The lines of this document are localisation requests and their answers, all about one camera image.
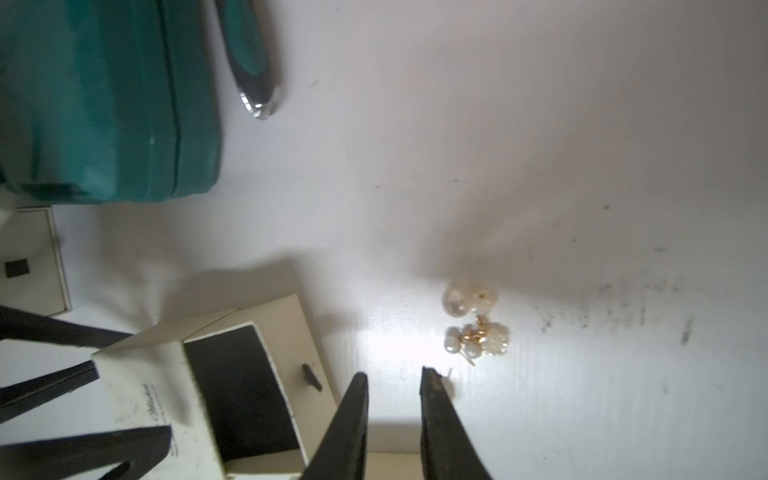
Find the pearl gold earrings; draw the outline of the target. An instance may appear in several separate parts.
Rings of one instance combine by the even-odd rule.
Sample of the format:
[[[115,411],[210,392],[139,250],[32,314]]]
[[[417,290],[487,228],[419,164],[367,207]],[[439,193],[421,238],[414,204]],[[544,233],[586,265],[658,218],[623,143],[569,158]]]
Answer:
[[[448,285],[442,296],[442,307],[448,316],[466,323],[446,330],[443,339],[446,353],[461,356],[470,365],[482,357],[507,354],[509,330],[491,319],[497,299],[496,292],[484,285],[464,280]]]

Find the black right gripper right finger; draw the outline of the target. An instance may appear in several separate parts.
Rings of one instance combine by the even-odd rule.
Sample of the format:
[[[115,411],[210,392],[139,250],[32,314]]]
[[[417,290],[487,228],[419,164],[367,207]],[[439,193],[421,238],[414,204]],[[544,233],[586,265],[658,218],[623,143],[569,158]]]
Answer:
[[[421,462],[425,479],[490,480],[443,383],[434,369],[422,368]]]

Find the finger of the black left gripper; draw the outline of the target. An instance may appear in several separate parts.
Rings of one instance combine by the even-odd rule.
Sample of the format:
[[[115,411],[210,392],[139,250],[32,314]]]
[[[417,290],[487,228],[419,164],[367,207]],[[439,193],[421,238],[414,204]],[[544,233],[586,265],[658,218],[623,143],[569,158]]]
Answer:
[[[105,479],[140,479],[169,454],[169,425],[40,440],[1,448],[3,479],[67,479],[112,466]]]
[[[129,333],[74,324],[3,306],[1,338],[67,347],[103,349],[129,338]],[[35,408],[99,379],[92,361],[1,389],[1,421]]]

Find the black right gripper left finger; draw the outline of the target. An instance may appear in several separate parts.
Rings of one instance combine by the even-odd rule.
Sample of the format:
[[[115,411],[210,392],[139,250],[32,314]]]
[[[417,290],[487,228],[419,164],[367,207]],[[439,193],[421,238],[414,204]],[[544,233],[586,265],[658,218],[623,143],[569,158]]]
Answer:
[[[366,471],[369,382],[356,373],[301,480],[363,480]]]

